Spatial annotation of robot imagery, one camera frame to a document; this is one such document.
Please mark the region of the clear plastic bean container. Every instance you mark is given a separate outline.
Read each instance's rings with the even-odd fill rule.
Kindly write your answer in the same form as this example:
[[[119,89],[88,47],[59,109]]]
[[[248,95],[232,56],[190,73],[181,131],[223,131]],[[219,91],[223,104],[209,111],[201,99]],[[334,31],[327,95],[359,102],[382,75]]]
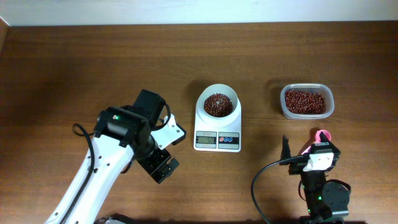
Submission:
[[[326,112],[324,114],[295,114],[291,113],[285,105],[285,93],[290,90],[309,91],[324,96]],[[335,109],[335,102],[331,90],[319,83],[294,83],[285,86],[280,93],[280,103],[284,116],[288,119],[323,119],[329,117]]]

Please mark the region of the white round bowl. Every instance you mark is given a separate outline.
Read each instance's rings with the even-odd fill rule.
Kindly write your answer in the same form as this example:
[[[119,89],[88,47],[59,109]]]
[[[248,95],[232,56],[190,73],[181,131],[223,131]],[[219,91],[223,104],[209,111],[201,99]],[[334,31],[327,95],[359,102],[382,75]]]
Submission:
[[[204,110],[204,102],[205,100],[212,94],[215,93],[221,93],[224,94],[226,96],[228,96],[230,98],[230,100],[233,103],[233,112],[225,117],[220,117],[221,118],[229,118],[232,117],[232,115],[235,115],[236,113],[239,112],[238,109],[238,96],[236,94],[236,92],[228,85],[224,85],[224,84],[214,84],[214,85],[210,85],[208,86],[200,95],[198,101],[197,101],[197,108],[196,111],[198,112],[198,114],[202,114],[204,117],[206,118],[214,118],[214,119],[218,119],[218,117],[213,117],[210,116],[208,113],[206,113],[206,111]]]

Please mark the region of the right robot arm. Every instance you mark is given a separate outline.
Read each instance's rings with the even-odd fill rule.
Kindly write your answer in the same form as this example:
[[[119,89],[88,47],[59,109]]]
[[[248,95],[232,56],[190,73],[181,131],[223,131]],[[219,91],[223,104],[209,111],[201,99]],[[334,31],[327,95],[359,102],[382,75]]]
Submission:
[[[300,223],[343,223],[349,215],[348,204],[351,186],[336,179],[326,179],[341,151],[323,131],[315,142],[299,156],[290,153],[289,140],[282,138],[280,165],[289,166],[290,175],[299,175],[308,208],[308,215],[300,217]]]

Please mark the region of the white digital kitchen scale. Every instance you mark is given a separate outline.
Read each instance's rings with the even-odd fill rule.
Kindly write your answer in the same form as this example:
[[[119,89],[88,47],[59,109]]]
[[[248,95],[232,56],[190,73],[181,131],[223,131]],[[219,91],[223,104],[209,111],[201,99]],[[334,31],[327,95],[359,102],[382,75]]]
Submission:
[[[206,118],[195,110],[193,148],[197,151],[239,152],[242,149],[242,112],[229,118]]]

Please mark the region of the beans in white bowl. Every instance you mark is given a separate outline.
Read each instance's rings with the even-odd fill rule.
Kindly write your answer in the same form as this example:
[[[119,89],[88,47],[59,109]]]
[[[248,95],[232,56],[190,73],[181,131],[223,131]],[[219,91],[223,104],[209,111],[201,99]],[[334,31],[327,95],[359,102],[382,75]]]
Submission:
[[[233,103],[230,98],[221,93],[210,95],[204,102],[204,110],[213,117],[225,117],[233,112]]]

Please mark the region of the pink measuring scoop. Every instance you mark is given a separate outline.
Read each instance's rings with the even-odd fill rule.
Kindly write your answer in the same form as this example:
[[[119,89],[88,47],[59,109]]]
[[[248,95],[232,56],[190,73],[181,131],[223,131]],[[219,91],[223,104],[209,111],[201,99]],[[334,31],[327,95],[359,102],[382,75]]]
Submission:
[[[318,131],[315,133],[313,139],[310,139],[310,140],[304,145],[303,150],[300,152],[300,154],[308,153],[309,150],[310,150],[310,148],[311,148],[311,145],[312,145],[312,144],[314,144],[314,143],[320,143],[320,142],[321,142],[321,134],[324,134],[324,135],[326,136],[327,140],[331,141],[331,134],[330,134],[327,130],[325,130],[325,129],[320,129],[320,130],[318,130]]]

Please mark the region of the red adzuki beans pile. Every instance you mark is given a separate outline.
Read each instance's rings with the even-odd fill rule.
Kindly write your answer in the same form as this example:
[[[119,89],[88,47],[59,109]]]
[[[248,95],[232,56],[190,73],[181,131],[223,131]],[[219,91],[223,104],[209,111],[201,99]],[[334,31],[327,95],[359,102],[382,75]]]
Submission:
[[[285,105],[291,113],[295,114],[324,114],[326,112],[324,96],[309,91],[287,91]]]

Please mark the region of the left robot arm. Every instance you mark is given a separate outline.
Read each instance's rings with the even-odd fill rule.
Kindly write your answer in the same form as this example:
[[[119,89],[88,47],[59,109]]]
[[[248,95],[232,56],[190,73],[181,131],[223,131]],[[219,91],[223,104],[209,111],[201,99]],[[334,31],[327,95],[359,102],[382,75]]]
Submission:
[[[166,150],[186,138],[169,105],[157,93],[142,90],[132,105],[101,111],[92,133],[82,125],[88,151],[76,176],[47,223],[94,223],[114,182],[137,162],[158,184],[178,167]]]

